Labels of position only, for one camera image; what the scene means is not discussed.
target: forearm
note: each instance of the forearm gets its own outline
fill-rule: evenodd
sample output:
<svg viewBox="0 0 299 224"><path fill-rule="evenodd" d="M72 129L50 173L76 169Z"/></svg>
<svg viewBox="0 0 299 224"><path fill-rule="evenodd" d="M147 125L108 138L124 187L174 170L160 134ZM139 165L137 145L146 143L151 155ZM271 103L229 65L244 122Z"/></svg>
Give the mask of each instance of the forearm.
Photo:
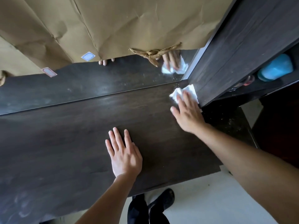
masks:
<svg viewBox="0 0 299 224"><path fill-rule="evenodd" d="M241 186L277 221L298 221L298 169L208 125L198 127L196 135L216 154Z"/></svg>
<svg viewBox="0 0 299 224"><path fill-rule="evenodd" d="M135 179L132 177L119 175L76 224L118 224L134 181Z"/></svg>

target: knot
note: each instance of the knot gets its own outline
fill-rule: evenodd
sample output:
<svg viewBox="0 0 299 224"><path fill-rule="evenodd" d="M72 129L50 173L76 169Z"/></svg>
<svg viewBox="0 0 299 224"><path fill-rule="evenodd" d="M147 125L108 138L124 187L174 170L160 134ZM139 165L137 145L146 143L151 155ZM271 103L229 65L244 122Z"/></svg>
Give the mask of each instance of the knot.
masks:
<svg viewBox="0 0 299 224"><path fill-rule="evenodd" d="M6 73L4 71L0 71L0 86L3 86L5 83Z"/></svg>
<svg viewBox="0 0 299 224"><path fill-rule="evenodd" d="M168 53L171 50L176 50L182 43L176 44L174 46L170 46L168 48L158 50L158 49L152 49L150 51L142 51L138 49L129 48L131 52L134 54L137 54L139 56L142 56L146 59L148 59L154 66L158 67L158 61L156 59L159 59L161 56L163 56L165 53Z"/></svg>

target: blue bottle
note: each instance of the blue bottle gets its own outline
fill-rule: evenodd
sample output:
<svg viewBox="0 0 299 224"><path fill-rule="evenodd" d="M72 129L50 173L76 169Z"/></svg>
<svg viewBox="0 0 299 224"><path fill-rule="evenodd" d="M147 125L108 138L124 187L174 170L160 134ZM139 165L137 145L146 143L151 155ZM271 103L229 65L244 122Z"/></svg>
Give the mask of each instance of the blue bottle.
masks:
<svg viewBox="0 0 299 224"><path fill-rule="evenodd" d="M257 76L260 80L269 82L291 73L293 70L294 68L290 57L283 53L272 60L267 66L261 68Z"/></svg>

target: crumpled tissue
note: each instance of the crumpled tissue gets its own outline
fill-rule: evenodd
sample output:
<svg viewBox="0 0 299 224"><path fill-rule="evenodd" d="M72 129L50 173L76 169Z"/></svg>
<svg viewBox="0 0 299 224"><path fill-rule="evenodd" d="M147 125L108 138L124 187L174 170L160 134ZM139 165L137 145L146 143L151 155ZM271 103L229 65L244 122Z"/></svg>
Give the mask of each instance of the crumpled tissue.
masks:
<svg viewBox="0 0 299 224"><path fill-rule="evenodd" d="M178 100L177 100L176 96L179 95L182 98L182 100L184 100L184 98L183 98L184 90L187 91L191 95L192 100L196 101L199 104L193 84L186 86L184 89L176 88L174 90L174 92L172 94L170 94L169 96L172 99L174 99L174 101L178 104Z"/></svg>
<svg viewBox="0 0 299 224"><path fill-rule="evenodd" d="M179 75L183 75L185 74L185 72L187 71L188 68L188 64L185 63L183 57L181 56L181 67L179 70L175 70L172 67L172 64L170 63L170 71L167 69L166 64L164 62L163 66L162 66L162 73L163 74L173 74L174 72L176 72Z"/></svg>

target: white sticker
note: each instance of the white sticker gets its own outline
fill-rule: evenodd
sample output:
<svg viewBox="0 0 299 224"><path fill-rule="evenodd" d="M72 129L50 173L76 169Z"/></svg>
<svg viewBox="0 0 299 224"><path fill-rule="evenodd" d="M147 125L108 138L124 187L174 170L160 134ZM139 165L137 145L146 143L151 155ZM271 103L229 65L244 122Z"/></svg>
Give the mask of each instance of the white sticker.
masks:
<svg viewBox="0 0 299 224"><path fill-rule="evenodd" d="M84 54L83 56L81 56L81 58L84 59L84 60L86 60L86 61L89 61L89 60L91 60L94 57L95 57L95 55L92 54L91 52L88 52L88 53Z"/></svg>
<svg viewBox="0 0 299 224"><path fill-rule="evenodd" d="M54 76L57 75L54 71L52 71L52 70L51 70L50 68L48 68L48 67L43 68L42 71L43 71L45 74L47 74L48 76L50 76L50 77L54 77Z"/></svg>

